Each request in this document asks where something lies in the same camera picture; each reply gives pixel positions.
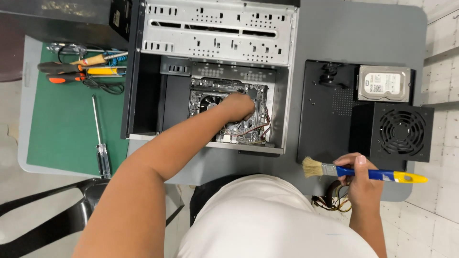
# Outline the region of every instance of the cpu fan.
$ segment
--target cpu fan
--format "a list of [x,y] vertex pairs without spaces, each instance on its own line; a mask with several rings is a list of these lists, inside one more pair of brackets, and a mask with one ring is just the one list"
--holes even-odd
[[368,157],[429,162],[433,108],[371,103],[352,110],[349,151]]
[[223,101],[221,97],[207,96],[201,100],[199,112],[207,111]]

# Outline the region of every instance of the clear-handled screwdriver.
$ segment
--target clear-handled screwdriver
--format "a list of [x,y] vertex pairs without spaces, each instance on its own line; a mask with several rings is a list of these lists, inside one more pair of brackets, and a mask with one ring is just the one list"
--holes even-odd
[[97,138],[99,139],[99,144],[95,147],[97,149],[97,164],[99,166],[99,174],[102,179],[109,179],[112,177],[110,173],[110,163],[108,161],[108,151],[107,145],[102,144],[101,134],[99,132],[99,121],[97,119],[97,109],[95,106],[95,96],[92,95],[92,105],[94,107],[94,117],[95,117],[95,126],[97,128]]

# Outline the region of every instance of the desk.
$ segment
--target desk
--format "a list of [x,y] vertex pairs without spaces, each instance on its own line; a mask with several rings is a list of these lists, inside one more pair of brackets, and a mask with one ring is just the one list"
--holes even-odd
[[[414,104],[420,104],[418,98],[427,27],[427,17],[420,8],[338,0],[302,0],[301,6],[286,154],[269,158],[239,155],[237,151],[228,149],[204,148],[167,183],[201,185],[228,174],[264,173],[287,180],[305,195],[322,195],[335,178],[305,179],[301,166],[296,163],[304,63],[307,59],[410,67],[417,71]],[[77,173],[26,164],[40,49],[40,42],[26,39],[19,164],[28,172],[75,175]],[[128,155],[145,143],[131,140]],[[407,171],[414,171],[414,162],[408,162]],[[408,198],[411,190],[412,185],[409,184],[387,183],[381,200],[401,202]]]

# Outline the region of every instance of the motherboard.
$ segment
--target motherboard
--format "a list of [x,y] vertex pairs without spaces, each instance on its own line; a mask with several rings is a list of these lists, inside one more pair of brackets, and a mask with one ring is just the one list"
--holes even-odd
[[192,79],[189,117],[205,112],[232,93],[247,94],[255,103],[255,113],[247,121],[226,124],[214,137],[215,142],[264,145],[266,133],[271,128],[271,118],[266,108],[268,86],[245,84],[221,79]]

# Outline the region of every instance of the brush handle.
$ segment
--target brush handle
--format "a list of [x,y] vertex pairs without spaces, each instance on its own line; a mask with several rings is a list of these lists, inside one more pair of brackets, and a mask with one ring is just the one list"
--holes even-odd
[[[338,176],[354,176],[355,172],[352,168],[345,168],[345,167],[336,167],[336,173]],[[401,172],[401,171],[393,171],[393,170],[375,170],[375,169],[368,169],[368,177],[373,180],[381,180],[381,181],[390,181],[390,182],[397,182],[397,183],[425,183],[428,179],[421,175]]]

